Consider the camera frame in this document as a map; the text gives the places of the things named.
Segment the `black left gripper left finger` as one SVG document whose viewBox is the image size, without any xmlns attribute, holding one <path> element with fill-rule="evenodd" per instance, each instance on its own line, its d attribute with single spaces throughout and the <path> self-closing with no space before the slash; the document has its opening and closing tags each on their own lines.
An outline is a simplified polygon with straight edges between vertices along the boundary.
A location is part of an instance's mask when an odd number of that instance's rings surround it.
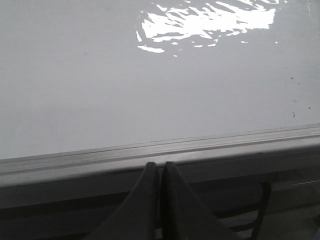
<svg viewBox="0 0 320 240">
<path fill-rule="evenodd" d="M 134 189 L 115 212 L 86 240 L 154 240 L 156 235 L 159 172 L 154 162 L 145 165 Z"/>
</svg>

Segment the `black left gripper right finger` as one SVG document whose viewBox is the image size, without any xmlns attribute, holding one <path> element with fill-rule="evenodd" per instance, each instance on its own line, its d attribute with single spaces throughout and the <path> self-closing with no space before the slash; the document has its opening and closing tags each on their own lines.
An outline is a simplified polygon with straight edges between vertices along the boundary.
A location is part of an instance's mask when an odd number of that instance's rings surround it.
<svg viewBox="0 0 320 240">
<path fill-rule="evenodd" d="M 164 240 L 238 240 L 196 196 L 174 162 L 162 172 L 160 215 Z"/>
</svg>

